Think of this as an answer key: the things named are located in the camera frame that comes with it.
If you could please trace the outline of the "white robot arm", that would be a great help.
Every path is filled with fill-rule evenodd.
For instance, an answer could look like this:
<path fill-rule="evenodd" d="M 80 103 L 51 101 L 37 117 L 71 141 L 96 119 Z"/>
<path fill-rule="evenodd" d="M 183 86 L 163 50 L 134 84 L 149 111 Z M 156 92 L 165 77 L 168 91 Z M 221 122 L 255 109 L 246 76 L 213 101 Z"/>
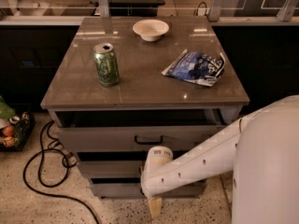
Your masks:
<path fill-rule="evenodd" d="M 149 150 L 141 174 L 148 200 L 232 171 L 232 224 L 299 224 L 299 96 L 250 113 L 177 159 Z"/>

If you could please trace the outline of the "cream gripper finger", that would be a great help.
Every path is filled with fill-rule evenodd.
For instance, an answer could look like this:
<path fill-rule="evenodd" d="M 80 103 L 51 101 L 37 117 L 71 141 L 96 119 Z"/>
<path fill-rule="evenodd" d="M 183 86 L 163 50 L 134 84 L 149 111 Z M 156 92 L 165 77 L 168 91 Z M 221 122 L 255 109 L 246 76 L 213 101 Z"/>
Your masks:
<path fill-rule="evenodd" d="M 148 199 L 150 216 L 152 218 L 156 218 L 161 215 L 162 203 L 163 199 L 161 197 Z"/>

